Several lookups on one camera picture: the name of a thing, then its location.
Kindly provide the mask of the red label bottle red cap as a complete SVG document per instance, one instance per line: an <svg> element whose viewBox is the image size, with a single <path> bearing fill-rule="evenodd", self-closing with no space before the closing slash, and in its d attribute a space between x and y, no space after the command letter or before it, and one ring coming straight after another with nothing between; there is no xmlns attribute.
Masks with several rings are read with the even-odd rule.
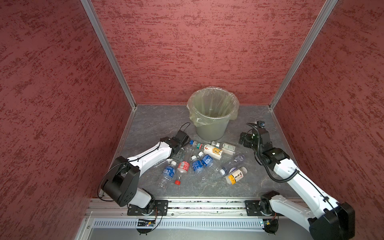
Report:
<svg viewBox="0 0 384 240"><path fill-rule="evenodd" d="M181 186L181 183L184 181L184 179L188 175L193 151L194 149L193 149L193 146L191 145L185 148L185 156L177 167L177 178L175 180L175 184L177 186Z"/></svg>

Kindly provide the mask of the clear bottle white label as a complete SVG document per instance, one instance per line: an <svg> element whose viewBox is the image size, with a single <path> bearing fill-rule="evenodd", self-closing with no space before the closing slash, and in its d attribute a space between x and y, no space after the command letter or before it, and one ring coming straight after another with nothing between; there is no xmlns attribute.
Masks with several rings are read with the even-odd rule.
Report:
<svg viewBox="0 0 384 240"><path fill-rule="evenodd" d="M212 141L212 146L223 151L224 154L234 155L236 152L236 147L234 145L228 143L219 143L216 141Z"/></svg>

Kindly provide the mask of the blue label bottle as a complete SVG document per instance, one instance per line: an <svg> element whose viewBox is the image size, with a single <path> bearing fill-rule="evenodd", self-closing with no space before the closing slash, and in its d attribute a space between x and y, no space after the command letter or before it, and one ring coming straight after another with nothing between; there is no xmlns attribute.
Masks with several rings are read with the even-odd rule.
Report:
<svg viewBox="0 0 384 240"><path fill-rule="evenodd" d="M195 179L199 182L205 182L207 178L206 178L206 171L202 161L199 160L197 156L192 156L191 160L192 160L192 168L194 171Z"/></svg>
<svg viewBox="0 0 384 240"><path fill-rule="evenodd" d="M161 189L166 190L169 184L171 183L171 181L173 180L176 173L176 165L177 165L176 161L171 161L170 164L164 168L158 180L158 186Z"/></svg>
<svg viewBox="0 0 384 240"><path fill-rule="evenodd" d="M221 166L219 162L215 159L213 159L210 155L204 154L203 152L199 152L198 156L200 160L202 161L202 164L208 168L208 170L218 173L221 169Z"/></svg>

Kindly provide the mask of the green label white bottle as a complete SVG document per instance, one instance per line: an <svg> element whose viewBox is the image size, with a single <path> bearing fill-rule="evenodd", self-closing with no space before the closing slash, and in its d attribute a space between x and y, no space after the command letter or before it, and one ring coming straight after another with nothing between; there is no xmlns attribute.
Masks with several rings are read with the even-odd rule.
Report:
<svg viewBox="0 0 384 240"><path fill-rule="evenodd" d="M212 146L210 144L203 144L194 140L190 140L190 145L197 150L202 151L204 154L211 156L216 160L220 160L223 155L223 151L218 147Z"/></svg>

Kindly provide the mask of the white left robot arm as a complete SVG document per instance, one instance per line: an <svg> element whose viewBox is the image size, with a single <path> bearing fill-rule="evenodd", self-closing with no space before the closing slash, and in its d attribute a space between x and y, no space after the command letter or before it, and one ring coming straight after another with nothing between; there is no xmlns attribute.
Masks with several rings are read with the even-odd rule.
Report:
<svg viewBox="0 0 384 240"><path fill-rule="evenodd" d="M142 215L156 210L155 197L138 187L140 177L151 167L174 157L190 142L190 137L179 130L172 137L161 138L152 148L129 158L117 157L103 177L99 188L120 207L135 206Z"/></svg>

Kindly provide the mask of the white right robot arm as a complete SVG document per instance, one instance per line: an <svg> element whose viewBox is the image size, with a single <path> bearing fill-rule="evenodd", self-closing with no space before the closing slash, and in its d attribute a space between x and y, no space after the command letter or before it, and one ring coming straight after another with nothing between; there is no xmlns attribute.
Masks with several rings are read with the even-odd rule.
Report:
<svg viewBox="0 0 384 240"><path fill-rule="evenodd" d="M355 237L355 210L317 186L280 148L275 148L264 122L248 123L251 133L241 133L239 143L254 151L259 165L276 183L287 183L306 203L302 207L276 191L263 194L259 209L265 216L280 214L307 230L314 240L350 240Z"/></svg>

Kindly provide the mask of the grey mesh waste bin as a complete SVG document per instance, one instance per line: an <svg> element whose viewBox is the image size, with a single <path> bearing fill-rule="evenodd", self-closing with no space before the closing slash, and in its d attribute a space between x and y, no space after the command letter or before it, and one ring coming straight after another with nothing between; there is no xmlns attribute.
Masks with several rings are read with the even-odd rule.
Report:
<svg viewBox="0 0 384 240"><path fill-rule="evenodd" d="M196 132L198 136L205 141L216 141L224 136L229 122L222 122L202 127L195 126Z"/></svg>

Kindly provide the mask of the clear bin liner bag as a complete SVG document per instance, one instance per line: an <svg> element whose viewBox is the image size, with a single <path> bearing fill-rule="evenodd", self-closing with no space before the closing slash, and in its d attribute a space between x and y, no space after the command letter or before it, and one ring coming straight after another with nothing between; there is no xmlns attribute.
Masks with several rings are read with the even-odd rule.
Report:
<svg viewBox="0 0 384 240"><path fill-rule="evenodd" d="M235 94L219 87L198 90L187 102L190 120L196 127L236 120L239 107Z"/></svg>

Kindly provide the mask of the yellow white label bottle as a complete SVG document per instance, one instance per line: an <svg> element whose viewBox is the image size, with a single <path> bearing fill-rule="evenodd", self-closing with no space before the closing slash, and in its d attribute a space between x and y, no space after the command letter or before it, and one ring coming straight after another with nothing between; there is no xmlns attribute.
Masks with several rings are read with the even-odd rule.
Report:
<svg viewBox="0 0 384 240"><path fill-rule="evenodd" d="M238 181L244 178L244 176L248 173L247 168L245 167L240 167L231 173L229 173L226 177L225 180L229 185L234 185Z"/></svg>

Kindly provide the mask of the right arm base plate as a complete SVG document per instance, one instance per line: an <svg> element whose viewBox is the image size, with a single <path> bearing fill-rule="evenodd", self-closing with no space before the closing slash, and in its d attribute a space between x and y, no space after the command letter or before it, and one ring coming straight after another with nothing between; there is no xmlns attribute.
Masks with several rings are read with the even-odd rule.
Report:
<svg viewBox="0 0 384 240"><path fill-rule="evenodd" d="M272 219L283 216L274 212L271 205L266 200L246 200L245 209L248 217Z"/></svg>

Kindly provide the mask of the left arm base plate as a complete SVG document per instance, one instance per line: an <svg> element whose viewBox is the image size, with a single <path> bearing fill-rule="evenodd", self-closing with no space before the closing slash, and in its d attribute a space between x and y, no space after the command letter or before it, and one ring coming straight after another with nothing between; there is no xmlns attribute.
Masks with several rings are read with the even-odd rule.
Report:
<svg viewBox="0 0 384 240"><path fill-rule="evenodd" d="M145 208L136 205L128 205L128 216L166 216L168 212L168 200L152 200Z"/></svg>

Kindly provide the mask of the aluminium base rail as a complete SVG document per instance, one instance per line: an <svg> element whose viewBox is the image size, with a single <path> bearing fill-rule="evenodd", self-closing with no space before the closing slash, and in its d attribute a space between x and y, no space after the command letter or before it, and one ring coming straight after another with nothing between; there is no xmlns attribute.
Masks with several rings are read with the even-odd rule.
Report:
<svg viewBox="0 0 384 240"><path fill-rule="evenodd" d="M247 217L246 201L259 198L160 198L158 209L168 218L240 218ZM92 218L133 218L144 216L138 207L120 207L116 203L92 199L85 215Z"/></svg>

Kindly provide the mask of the right aluminium corner post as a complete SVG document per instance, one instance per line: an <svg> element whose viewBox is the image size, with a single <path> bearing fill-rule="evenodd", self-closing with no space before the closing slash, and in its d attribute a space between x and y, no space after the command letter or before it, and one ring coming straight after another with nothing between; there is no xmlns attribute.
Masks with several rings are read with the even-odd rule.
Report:
<svg viewBox="0 0 384 240"><path fill-rule="evenodd" d="M296 71L298 70L302 61L306 57L308 51L312 47L318 34L322 30L324 24L326 23L327 19L329 18L330 14L332 13L332 11L333 11L333 9L337 3L338 3L338 0L326 0L325 1L324 5L321 8L317 18L315 19L309 33L307 34L302 46L300 47L291 67L289 68L287 74L285 75L278 91L276 92L271 103L269 104L269 109L271 112L276 107L276 105L279 102L280 98L282 97L284 91L288 87L289 83L291 82Z"/></svg>

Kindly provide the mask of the aluminium corner post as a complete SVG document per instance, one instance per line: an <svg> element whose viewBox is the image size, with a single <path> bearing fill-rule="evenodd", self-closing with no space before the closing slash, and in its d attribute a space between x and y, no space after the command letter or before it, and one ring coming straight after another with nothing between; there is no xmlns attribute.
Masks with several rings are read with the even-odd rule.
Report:
<svg viewBox="0 0 384 240"><path fill-rule="evenodd" d="M128 86L126 78L124 77L123 71L119 66L118 60L113 52L113 49L108 41L108 38L103 30L102 24L97 16L95 8L90 0L81 0L83 8L86 11L86 14L91 22L91 25L101 43L105 54L114 70L114 73L123 89L123 92L130 103L131 108L135 111L137 109L137 103L133 97L133 94Z"/></svg>
<svg viewBox="0 0 384 240"><path fill-rule="evenodd" d="M308 51L312 47L318 34L322 30L324 24L326 23L327 19L329 18L330 14L332 13L332 11L333 11L333 9L337 3L338 3L338 0L326 0L325 1L324 5L321 8L317 18L315 19L309 33L307 34L302 46L300 47L291 67L289 68L287 74L285 75L278 91L276 92L271 103L269 104L269 109L271 112L276 107L276 105L279 102L280 98L282 97L284 91L288 87L289 83L291 82L296 71L298 70L302 61L306 57Z"/></svg>

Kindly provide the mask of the left aluminium corner post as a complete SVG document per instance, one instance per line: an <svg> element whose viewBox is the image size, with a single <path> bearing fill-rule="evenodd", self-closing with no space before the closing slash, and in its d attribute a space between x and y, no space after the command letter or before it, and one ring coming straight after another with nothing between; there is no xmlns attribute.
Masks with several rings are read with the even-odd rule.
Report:
<svg viewBox="0 0 384 240"><path fill-rule="evenodd" d="M102 24L97 16L95 8L90 0L81 0L83 8L86 11L86 14L91 22L91 25L101 43L105 54L114 70L114 73L123 89L123 92L130 103L131 108L135 111L137 109L137 103L133 97L133 94L128 86L126 78L124 77L123 71L119 66L118 60L113 52L113 49L108 41L108 38L103 30Z"/></svg>

